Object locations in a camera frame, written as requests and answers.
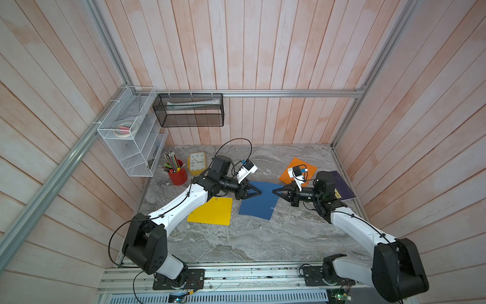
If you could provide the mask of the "blue paper document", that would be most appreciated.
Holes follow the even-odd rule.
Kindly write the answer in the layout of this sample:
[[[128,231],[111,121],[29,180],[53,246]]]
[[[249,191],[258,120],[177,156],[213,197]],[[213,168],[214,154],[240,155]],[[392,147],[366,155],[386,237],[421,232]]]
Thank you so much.
[[[270,220],[276,208],[279,197],[272,193],[281,185],[269,182],[253,182],[250,184],[261,191],[261,194],[243,200],[240,204],[239,215],[249,215],[264,220]]]

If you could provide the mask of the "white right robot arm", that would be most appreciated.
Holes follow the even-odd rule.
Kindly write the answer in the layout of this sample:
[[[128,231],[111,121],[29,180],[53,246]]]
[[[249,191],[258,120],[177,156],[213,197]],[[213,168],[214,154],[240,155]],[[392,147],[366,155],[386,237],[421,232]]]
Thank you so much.
[[[317,214],[357,241],[371,256],[360,261],[346,254],[335,254],[323,259],[319,268],[305,267],[305,275],[329,286],[343,284],[345,280],[373,287],[390,303],[425,293],[430,285],[416,244],[408,238],[395,238],[360,216],[335,196],[334,176],[319,171],[311,187],[307,170],[299,166],[289,168],[291,183],[273,190],[273,194],[290,202],[292,206],[310,202]]]

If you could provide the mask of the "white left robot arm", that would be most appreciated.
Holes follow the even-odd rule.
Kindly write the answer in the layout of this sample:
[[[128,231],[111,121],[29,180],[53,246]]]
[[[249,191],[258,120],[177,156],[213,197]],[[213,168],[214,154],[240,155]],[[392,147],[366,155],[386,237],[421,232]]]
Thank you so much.
[[[121,252],[145,273],[161,275],[181,285],[187,277],[187,265],[168,253],[167,242],[176,226],[220,191],[233,193],[236,200],[261,194],[247,180],[247,176],[255,173],[258,167],[250,160],[243,161],[237,175],[230,177],[231,164],[230,158],[216,156],[210,166],[194,177],[189,187],[167,205],[149,215],[135,215],[130,221]]]

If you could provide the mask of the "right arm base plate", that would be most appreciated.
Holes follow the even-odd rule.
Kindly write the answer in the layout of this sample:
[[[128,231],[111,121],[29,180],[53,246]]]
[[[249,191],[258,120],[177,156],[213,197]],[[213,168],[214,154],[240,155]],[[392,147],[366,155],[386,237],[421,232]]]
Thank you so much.
[[[354,286],[355,280],[339,277],[335,272],[332,262],[340,257],[346,257],[346,255],[339,253],[326,257],[321,266],[304,263],[298,268],[299,276],[304,278],[307,287],[336,286],[338,284]]]

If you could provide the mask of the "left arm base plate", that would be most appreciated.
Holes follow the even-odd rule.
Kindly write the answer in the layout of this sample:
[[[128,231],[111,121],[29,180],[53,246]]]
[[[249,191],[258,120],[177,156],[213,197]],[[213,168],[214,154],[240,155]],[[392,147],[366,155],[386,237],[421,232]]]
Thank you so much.
[[[153,290],[200,290],[204,287],[204,269],[184,269],[176,279],[156,273]]]

